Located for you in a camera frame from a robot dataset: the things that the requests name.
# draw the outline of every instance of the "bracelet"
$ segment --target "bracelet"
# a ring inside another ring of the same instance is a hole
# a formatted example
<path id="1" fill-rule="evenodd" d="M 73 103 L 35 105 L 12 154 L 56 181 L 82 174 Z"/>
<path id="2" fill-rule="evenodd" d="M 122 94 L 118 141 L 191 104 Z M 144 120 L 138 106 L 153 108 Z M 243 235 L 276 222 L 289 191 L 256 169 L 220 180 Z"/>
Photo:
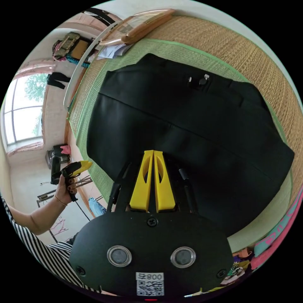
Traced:
<path id="1" fill-rule="evenodd" d="M 65 204 L 65 203 L 63 203 L 63 202 L 61 202 L 57 197 L 56 197 L 56 195 L 54 195 L 54 197 L 56 198 L 56 200 L 57 201 L 59 201 L 62 205 L 64 205 L 64 206 L 67 206 L 67 204 Z"/>

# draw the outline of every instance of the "qr code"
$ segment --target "qr code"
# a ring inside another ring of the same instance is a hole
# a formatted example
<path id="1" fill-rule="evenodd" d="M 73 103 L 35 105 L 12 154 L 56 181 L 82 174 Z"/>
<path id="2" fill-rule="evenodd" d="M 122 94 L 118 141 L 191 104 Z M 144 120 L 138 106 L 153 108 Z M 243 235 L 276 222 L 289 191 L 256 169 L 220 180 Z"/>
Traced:
<path id="1" fill-rule="evenodd" d="M 137 281 L 138 296 L 164 296 L 164 281 Z"/>

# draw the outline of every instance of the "tree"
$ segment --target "tree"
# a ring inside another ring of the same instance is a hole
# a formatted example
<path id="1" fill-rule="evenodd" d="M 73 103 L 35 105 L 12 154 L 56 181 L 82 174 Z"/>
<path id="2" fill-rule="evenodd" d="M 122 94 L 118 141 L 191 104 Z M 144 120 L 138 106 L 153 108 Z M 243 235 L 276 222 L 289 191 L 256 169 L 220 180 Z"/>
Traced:
<path id="1" fill-rule="evenodd" d="M 41 116 L 36 118 L 35 128 L 33 129 L 33 135 L 38 137 L 40 136 L 40 128 L 41 128 Z"/>
<path id="2" fill-rule="evenodd" d="M 47 74 L 35 74 L 28 77 L 25 84 L 25 97 L 41 102 L 44 99 Z"/>

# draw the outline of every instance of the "woman's arm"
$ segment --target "woman's arm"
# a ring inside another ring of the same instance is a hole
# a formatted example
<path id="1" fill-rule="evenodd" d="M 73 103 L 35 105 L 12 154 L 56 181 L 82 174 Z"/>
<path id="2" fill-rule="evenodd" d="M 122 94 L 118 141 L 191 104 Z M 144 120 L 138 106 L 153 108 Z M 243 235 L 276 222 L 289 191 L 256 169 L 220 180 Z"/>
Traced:
<path id="1" fill-rule="evenodd" d="M 71 193 L 77 192 L 74 180 L 72 180 L 68 190 Z M 68 190 L 65 186 L 65 179 L 61 175 L 55 196 L 48 203 L 33 211 L 31 214 L 24 214 L 11 206 L 8 207 L 18 225 L 27 227 L 35 235 L 41 235 L 54 225 L 67 204 L 71 202 Z"/>

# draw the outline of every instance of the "pink towel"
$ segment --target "pink towel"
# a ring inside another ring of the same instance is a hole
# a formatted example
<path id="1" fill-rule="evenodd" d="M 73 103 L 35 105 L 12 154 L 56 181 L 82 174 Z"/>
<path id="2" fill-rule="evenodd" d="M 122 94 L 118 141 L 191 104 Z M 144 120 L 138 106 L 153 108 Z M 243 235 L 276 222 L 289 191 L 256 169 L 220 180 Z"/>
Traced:
<path id="1" fill-rule="evenodd" d="M 260 254 L 258 257 L 256 258 L 252 258 L 250 264 L 252 267 L 252 270 L 257 269 L 259 266 L 261 266 L 265 261 L 268 260 L 268 258 L 270 258 L 272 256 L 272 254 L 276 251 L 276 249 L 279 247 L 279 245 L 282 243 L 282 241 L 285 239 L 287 233 L 289 232 L 297 214 L 298 211 L 300 209 L 301 203 L 302 203 L 302 199 L 303 199 L 303 192 L 301 192 L 301 195 L 298 197 L 299 201 L 298 201 L 298 205 L 293 213 L 293 215 L 291 216 L 288 224 L 286 225 L 286 227 L 284 228 L 284 230 L 281 232 L 280 236 L 272 243 L 272 245 L 265 250 L 262 254 Z"/>

